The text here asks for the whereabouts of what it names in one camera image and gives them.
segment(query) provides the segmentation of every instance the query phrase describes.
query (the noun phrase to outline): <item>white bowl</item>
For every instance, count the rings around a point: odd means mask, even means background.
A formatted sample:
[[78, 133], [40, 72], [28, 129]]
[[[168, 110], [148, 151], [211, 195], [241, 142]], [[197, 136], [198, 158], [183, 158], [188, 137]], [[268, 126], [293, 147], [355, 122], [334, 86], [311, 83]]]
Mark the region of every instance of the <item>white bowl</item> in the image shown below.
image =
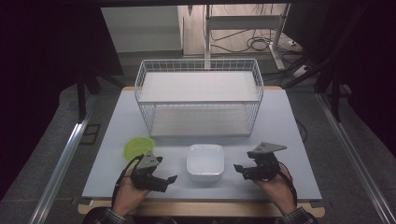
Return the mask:
[[187, 171], [196, 181], [219, 180], [224, 171], [224, 151], [219, 145], [192, 145], [187, 152]]

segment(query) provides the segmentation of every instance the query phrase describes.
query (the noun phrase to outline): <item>wall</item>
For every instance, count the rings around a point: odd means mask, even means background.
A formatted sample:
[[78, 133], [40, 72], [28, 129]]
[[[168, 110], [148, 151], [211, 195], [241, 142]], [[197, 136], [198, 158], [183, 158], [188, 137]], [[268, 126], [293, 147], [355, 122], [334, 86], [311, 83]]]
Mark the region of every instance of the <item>wall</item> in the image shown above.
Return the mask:
[[104, 7], [117, 52], [180, 50], [177, 7]]

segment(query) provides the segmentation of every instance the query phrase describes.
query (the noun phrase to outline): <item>black curtain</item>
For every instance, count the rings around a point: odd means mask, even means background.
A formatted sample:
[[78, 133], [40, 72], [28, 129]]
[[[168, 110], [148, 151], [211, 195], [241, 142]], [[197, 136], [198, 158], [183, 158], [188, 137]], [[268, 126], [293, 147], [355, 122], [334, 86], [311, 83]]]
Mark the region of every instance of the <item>black curtain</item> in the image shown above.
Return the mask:
[[88, 77], [122, 71], [99, 7], [0, 4], [3, 198], [47, 129], [61, 91], [77, 82], [77, 71]]
[[396, 156], [396, 3], [370, 1], [339, 62], [350, 105]]

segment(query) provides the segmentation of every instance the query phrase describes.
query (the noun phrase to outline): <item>white container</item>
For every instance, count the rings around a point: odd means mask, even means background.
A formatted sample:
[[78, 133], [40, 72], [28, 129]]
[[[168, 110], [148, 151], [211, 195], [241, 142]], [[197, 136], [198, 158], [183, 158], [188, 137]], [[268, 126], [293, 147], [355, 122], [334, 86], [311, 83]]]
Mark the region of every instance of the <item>white container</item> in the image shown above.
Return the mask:
[[145, 60], [134, 84], [150, 136], [250, 136], [262, 93], [254, 59]]
[[187, 152], [187, 171], [195, 181], [217, 181], [224, 171], [224, 151], [219, 145], [192, 145]]

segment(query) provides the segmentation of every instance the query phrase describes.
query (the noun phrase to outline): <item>gray floor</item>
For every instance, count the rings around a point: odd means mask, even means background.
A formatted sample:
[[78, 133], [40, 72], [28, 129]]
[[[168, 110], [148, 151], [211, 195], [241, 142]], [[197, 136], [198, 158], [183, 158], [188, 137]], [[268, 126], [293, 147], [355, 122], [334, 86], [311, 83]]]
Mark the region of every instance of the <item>gray floor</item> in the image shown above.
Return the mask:
[[[222, 53], [219, 53], [217, 57], [246, 56]], [[133, 85], [134, 74], [136, 74], [141, 58], [180, 57], [182, 57], [181, 52], [138, 56], [121, 54], [120, 60], [123, 65], [124, 77], [117, 77], [117, 79], [128, 85]], [[262, 72], [267, 74], [263, 75], [263, 79], [271, 79], [265, 84], [279, 84], [282, 74], [273, 74], [276, 72], [276, 68], [271, 57], [268, 54], [255, 54], [253, 57], [258, 59]], [[290, 77], [286, 77], [283, 81], [286, 82], [289, 79]], [[379, 215], [313, 92], [312, 85], [315, 79], [312, 77], [287, 90], [287, 93], [295, 118], [306, 127], [308, 133], [304, 145], [326, 209], [325, 216], [319, 218], [318, 221], [329, 224], [381, 223]], [[49, 210], [46, 223], [81, 223], [84, 218], [77, 210], [77, 204], [81, 202], [79, 197], [120, 95], [118, 87], [102, 79], [100, 82], [102, 90], [98, 95], [98, 101], [90, 120], [91, 125], [100, 125], [97, 140], [92, 145], [78, 146], [55, 202]], [[370, 174], [389, 201], [390, 207], [395, 209], [396, 176], [392, 172], [396, 170], [395, 158], [354, 113], [347, 103], [347, 98], [340, 102], [340, 116], [344, 129]], [[46, 133], [7, 195], [0, 202], [0, 222], [2, 224], [27, 223], [29, 221], [64, 150], [70, 133], [76, 125], [77, 118], [77, 92], [76, 87], [72, 86], [61, 94], [60, 106]], [[85, 136], [81, 141], [90, 142], [91, 140], [91, 136]]]

